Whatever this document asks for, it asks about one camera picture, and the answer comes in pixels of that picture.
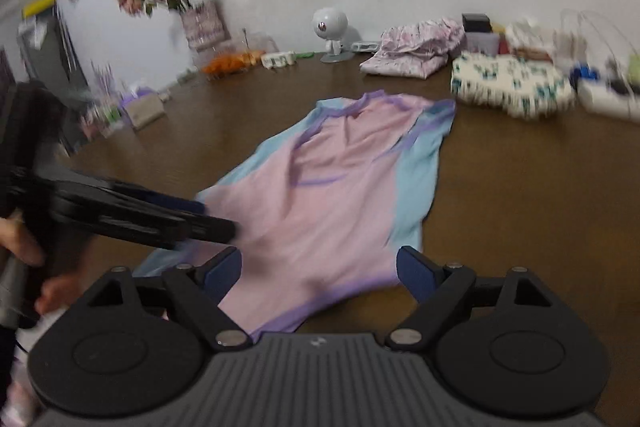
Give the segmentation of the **person left hand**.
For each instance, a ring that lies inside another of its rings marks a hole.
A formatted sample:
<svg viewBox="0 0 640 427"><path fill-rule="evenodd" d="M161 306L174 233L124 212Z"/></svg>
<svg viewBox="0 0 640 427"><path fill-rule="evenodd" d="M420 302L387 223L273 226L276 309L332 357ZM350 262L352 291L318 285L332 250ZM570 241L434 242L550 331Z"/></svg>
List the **person left hand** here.
<svg viewBox="0 0 640 427"><path fill-rule="evenodd" d="M1 247L25 265L35 267L37 274L49 274L38 291L32 292L35 295L32 309L39 315L68 308L85 291L86 258L92 242L93 237L87 234L73 239L67 244L67 253L53 260L43 254L17 213L1 219Z"/></svg>

